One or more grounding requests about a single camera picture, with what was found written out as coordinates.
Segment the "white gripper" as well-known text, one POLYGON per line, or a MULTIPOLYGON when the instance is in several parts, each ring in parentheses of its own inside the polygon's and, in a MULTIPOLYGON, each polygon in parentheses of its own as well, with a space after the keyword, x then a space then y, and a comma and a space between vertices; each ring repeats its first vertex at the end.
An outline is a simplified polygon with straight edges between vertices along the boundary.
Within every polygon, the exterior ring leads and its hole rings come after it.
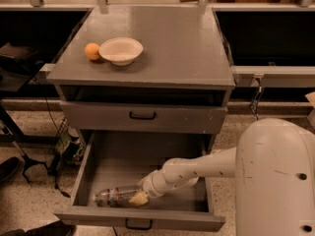
POLYGON ((129 204, 132 207, 143 206, 149 201, 149 199, 157 199, 171 191, 192 187, 198 182, 198 180, 198 177, 194 177, 189 180, 176 180, 174 183, 171 183, 165 180, 160 171, 155 170, 138 183, 143 192, 137 192, 129 200, 129 204))

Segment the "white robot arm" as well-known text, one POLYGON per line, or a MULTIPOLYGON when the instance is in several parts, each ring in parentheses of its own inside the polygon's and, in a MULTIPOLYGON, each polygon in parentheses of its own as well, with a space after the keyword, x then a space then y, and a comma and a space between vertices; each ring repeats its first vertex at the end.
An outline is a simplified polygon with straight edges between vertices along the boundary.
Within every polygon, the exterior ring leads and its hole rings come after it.
POLYGON ((315 236, 315 134, 282 119, 252 123, 237 146, 172 158, 140 181, 142 206, 199 177, 233 177, 237 236, 315 236))

